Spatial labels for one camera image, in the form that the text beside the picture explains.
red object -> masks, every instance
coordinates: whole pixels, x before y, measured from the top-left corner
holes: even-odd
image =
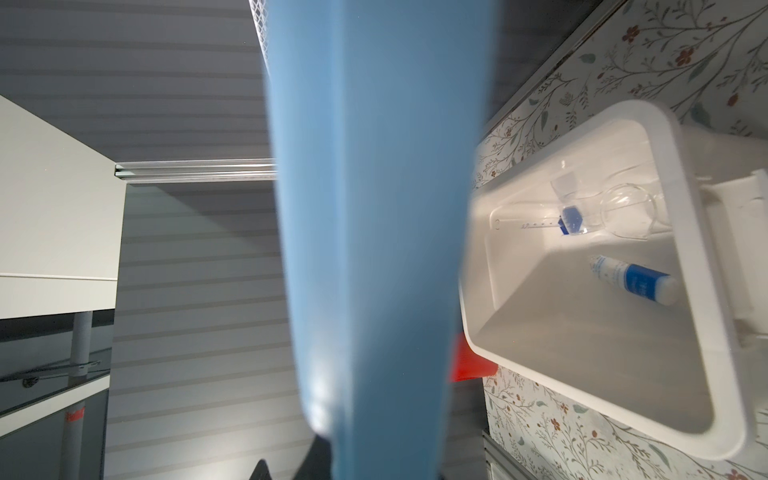
[[[85,415],[85,407],[75,410],[74,412],[66,412],[65,419],[67,422],[77,422]]]
[[[451,373],[452,382],[495,375],[498,370],[498,364],[472,352],[464,333],[459,333],[456,339],[454,355],[453,372]]]

blue label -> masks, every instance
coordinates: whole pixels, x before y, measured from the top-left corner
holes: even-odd
[[[635,295],[656,300],[656,281],[666,273],[657,272],[644,266],[631,264],[624,276],[624,287]]]

floral wallpaper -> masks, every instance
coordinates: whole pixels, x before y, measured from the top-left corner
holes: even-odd
[[[475,186],[606,107],[669,106],[684,124],[768,138],[768,0],[627,0],[478,148]],[[765,480],[768,410],[739,458],[712,462],[507,369],[485,379],[491,435],[539,480]]]

red tape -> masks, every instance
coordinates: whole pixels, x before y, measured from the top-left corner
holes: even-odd
[[[65,419],[67,422],[77,422],[79,419],[83,418],[83,415],[85,415],[85,407],[75,410],[74,412],[67,412]]]

white plastic bin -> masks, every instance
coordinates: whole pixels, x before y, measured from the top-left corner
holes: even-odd
[[[469,345],[683,452],[737,454],[764,399],[744,367],[768,333],[768,180],[751,174],[766,165],[768,142],[681,128],[650,102],[596,115],[475,192],[461,281]],[[567,188],[552,183],[563,175],[591,189],[584,209],[641,185],[658,221],[635,228],[646,220],[630,209],[607,228],[602,212],[597,228],[565,235],[551,227],[565,217]],[[685,292],[672,307],[633,295],[592,275],[591,255],[668,273]]]

